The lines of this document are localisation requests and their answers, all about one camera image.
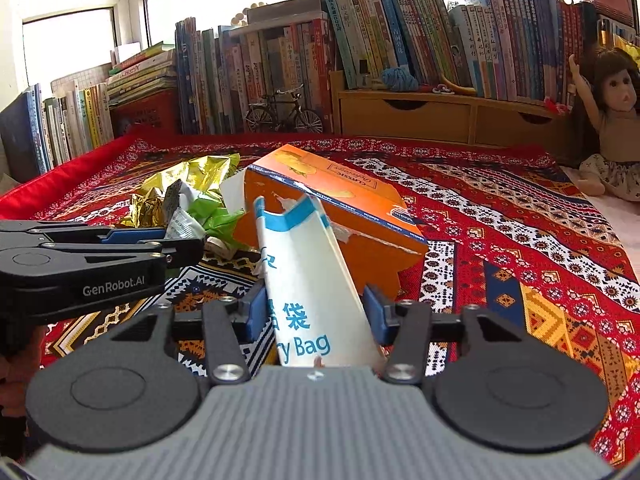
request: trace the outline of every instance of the gray ribbed surface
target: gray ribbed surface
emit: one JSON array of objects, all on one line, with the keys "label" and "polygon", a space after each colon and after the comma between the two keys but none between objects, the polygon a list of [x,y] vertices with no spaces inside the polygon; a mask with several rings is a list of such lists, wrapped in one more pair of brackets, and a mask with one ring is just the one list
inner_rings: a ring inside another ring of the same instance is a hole
[{"label": "gray ribbed surface", "polygon": [[27,469],[41,480],[595,480],[610,471],[588,446],[539,457],[476,446],[420,390],[368,368],[324,368],[319,381],[309,372],[263,367],[248,384],[214,388],[187,426],[152,446],[104,456],[47,447]]}]

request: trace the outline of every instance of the crumpled foil bag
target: crumpled foil bag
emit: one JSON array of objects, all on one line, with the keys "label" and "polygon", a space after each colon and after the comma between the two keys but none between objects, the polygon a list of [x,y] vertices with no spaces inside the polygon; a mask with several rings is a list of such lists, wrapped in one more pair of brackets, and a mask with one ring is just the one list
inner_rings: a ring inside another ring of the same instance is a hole
[{"label": "crumpled foil bag", "polygon": [[220,183],[233,175],[240,155],[205,155],[175,164],[148,177],[131,197],[129,214],[120,220],[128,227],[165,227],[162,200],[167,188],[181,180],[199,192],[220,196]]}]

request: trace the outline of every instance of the wooden drawer cabinet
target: wooden drawer cabinet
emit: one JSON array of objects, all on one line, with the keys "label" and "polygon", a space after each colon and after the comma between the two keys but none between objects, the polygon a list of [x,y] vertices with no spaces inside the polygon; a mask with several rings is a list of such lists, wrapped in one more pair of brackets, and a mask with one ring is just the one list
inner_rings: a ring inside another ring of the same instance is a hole
[{"label": "wooden drawer cabinet", "polygon": [[439,140],[479,146],[537,144],[561,164],[580,162],[582,143],[567,117],[537,105],[477,97],[345,90],[331,74],[334,131],[342,136]]}]

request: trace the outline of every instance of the screw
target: screw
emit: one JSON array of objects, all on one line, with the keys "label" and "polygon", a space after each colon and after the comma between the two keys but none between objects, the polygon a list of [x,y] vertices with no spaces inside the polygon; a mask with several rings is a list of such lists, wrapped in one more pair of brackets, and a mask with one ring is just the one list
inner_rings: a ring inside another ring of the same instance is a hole
[{"label": "screw", "polygon": [[242,367],[234,364],[220,365],[213,370],[213,376],[219,381],[237,381],[243,374]]},{"label": "screw", "polygon": [[306,376],[309,378],[309,380],[313,382],[321,381],[322,379],[324,379],[324,374],[319,370],[314,370],[313,372],[309,372]]},{"label": "screw", "polygon": [[396,381],[408,381],[415,377],[415,366],[407,363],[391,365],[386,374]]}]

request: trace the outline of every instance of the doll's skirt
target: doll's skirt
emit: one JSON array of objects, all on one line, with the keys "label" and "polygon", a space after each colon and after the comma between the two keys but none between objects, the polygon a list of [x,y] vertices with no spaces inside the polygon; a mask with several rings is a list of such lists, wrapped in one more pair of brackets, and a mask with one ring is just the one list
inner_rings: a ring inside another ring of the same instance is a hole
[{"label": "doll's skirt", "polygon": [[580,171],[596,174],[611,194],[640,202],[640,162],[613,162],[597,153],[580,165]]}]

